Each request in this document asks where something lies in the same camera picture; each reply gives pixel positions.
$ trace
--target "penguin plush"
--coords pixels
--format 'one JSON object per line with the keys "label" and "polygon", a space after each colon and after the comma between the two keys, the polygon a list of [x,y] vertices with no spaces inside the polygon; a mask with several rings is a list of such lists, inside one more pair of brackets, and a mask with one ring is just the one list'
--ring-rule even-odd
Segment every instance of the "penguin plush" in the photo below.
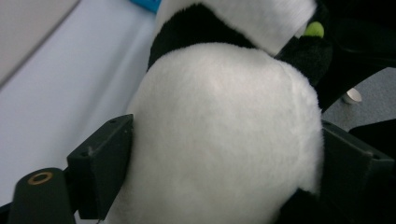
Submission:
{"label": "penguin plush", "polygon": [[319,196],[313,85],[331,49],[316,11],[311,0],[162,2],[107,223],[275,223],[296,192]]}

